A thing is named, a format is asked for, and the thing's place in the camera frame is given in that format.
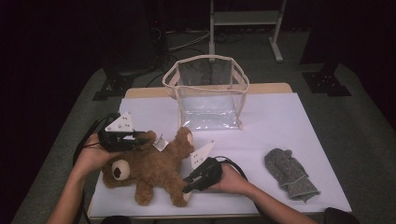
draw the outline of gray knit glove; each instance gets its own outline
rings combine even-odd
[[[291,150],[272,149],[265,157],[265,167],[292,200],[305,203],[320,194],[308,179],[304,167],[291,156]]]

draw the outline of hand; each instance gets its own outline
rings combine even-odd
[[[91,135],[76,161],[73,168],[73,172],[79,173],[80,175],[87,175],[88,173],[101,169],[108,161],[112,158],[119,156],[122,152],[108,152],[99,144],[99,138],[97,134]]]
[[[223,174],[219,183],[212,185],[209,189],[219,189],[227,193],[245,194],[251,185],[231,165],[221,165]]]

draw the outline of transparent plastic box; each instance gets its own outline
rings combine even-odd
[[[242,129],[249,81],[233,58],[200,55],[177,61],[164,75],[163,85],[178,102],[179,126]]]

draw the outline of gray carpet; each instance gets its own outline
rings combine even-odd
[[[396,133],[364,91],[358,77],[340,65],[335,75],[352,96],[329,97],[311,93],[302,72],[318,71],[321,64],[299,65],[308,32],[282,32],[278,45],[283,63],[277,63],[267,42],[269,34],[245,35],[231,45],[217,44],[216,53],[233,57],[252,83],[287,82],[298,92],[318,139],[337,175],[353,214],[361,223],[394,223],[396,220]],[[170,47],[196,38],[171,34]],[[207,53],[207,43],[174,53],[178,59]],[[173,65],[174,58],[165,69]],[[136,79],[134,87],[146,87],[161,69]],[[44,223],[62,191],[71,169],[74,149],[83,134],[109,112],[117,112],[120,97],[93,101],[106,79],[102,70],[92,75],[65,122],[58,138],[22,203],[13,223]],[[161,86],[156,78],[150,87]],[[97,173],[87,183],[87,204],[91,200]],[[320,222],[321,215],[313,217]],[[157,223],[211,223],[209,219],[159,220]],[[152,223],[152,220],[137,220]],[[218,219],[216,223],[262,223],[257,218]]]

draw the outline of brown teddy bear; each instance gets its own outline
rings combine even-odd
[[[162,151],[153,145],[157,138],[155,132],[141,133],[137,138],[148,141],[122,153],[103,167],[105,185],[112,189],[136,183],[134,199],[140,205],[149,204],[153,187],[162,187],[170,194],[173,205],[186,206],[182,190],[187,183],[179,176],[178,170],[181,162],[194,151],[191,131],[180,128],[175,139]]]

